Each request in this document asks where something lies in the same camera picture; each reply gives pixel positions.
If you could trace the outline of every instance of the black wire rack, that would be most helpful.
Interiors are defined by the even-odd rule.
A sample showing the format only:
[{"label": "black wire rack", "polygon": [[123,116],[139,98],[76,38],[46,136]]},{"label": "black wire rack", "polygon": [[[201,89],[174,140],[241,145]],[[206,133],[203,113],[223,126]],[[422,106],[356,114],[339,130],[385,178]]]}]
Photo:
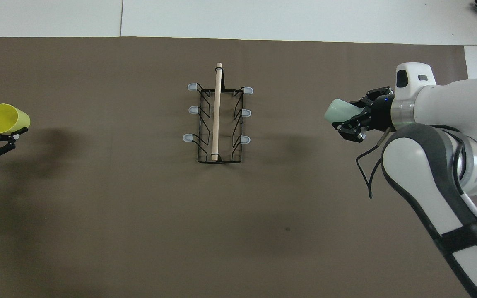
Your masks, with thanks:
[{"label": "black wire rack", "polygon": [[[198,133],[185,134],[185,142],[193,142],[197,145],[197,161],[206,164],[225,164],[242,162],[242,146],[250,143],[250,137],[243,134],[244,118],[251,116],[251,111],[244,109],[244,95],[252,94],[253,88],[241,87],[240,89],[226,89],[224,81],[224,72],[222,71],[222,93],[229,93],[232,99],[236,100],[233,110],[233,132],[231,133],[231,155],[222,157],[219,153],[208,153],[210,150],[211,129],[207,125],[207,120],[212,119],[212,105],[209,101],[211,95],[214,95],[216,89],[205,89],[199,83],[191,83],[187,86],[188,90],[197,91],[200,94],[200,104],[189,107],[189,113],[196,114],[199,117]],[[212,160],[210,156],[218,155],[217,160]]]}]

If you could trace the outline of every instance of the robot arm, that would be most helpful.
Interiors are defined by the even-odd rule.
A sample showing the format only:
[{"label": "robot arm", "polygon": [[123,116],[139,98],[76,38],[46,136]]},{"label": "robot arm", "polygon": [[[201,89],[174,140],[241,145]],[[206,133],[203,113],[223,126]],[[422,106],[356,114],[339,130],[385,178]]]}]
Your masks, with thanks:
[{"label": "robot arm", "polygon": [[396,131],[382,151],[384,176],[477,297],[477,208],[469,198],[477,194],[477,79],[439,86],[429,65],[401,64],[394,94],[336,100],[325,118],[350,141],[363,141],[366,130]]}]

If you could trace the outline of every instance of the yellow cup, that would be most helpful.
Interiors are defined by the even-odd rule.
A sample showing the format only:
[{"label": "yellow cup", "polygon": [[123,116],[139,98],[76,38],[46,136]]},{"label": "yellow cup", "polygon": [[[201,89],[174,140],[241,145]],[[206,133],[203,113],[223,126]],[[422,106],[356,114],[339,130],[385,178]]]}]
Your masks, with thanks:
[{"label": "yellow cup", "polygon": [[0,134],[11,134],[30,124],[29,115],[10,104],[0,103]]}]

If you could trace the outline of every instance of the wooden handle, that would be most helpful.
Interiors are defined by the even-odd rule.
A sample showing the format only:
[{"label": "wooden handle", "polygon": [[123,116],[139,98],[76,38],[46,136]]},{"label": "wooden handle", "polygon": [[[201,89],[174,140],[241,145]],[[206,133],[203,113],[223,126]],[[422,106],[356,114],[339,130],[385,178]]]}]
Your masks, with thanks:
[{"label": "wooden handle", "polygon": [[214,83],[214,113],[212,122],[212,154],[211,159],[218,160],[218,124],[220,122],[220,93],[222,92],[222,63],[216,64],[216,80]]}]

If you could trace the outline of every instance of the brown mat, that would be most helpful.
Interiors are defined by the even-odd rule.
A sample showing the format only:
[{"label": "brown mat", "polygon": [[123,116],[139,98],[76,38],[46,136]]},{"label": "brown mat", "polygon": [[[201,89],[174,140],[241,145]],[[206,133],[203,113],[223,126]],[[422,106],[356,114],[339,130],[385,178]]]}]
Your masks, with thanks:
[{"label": "brown mat", "polygon": [[[181,139],[217,62],[255,90],[241,164]],[[0,38],[0,103],[31,117],[0,157],[0,298],[468,297],[381,173],[367,198],[354,158],[380,133],[323,120],[402,62],[467,78],[460,46]]]}]

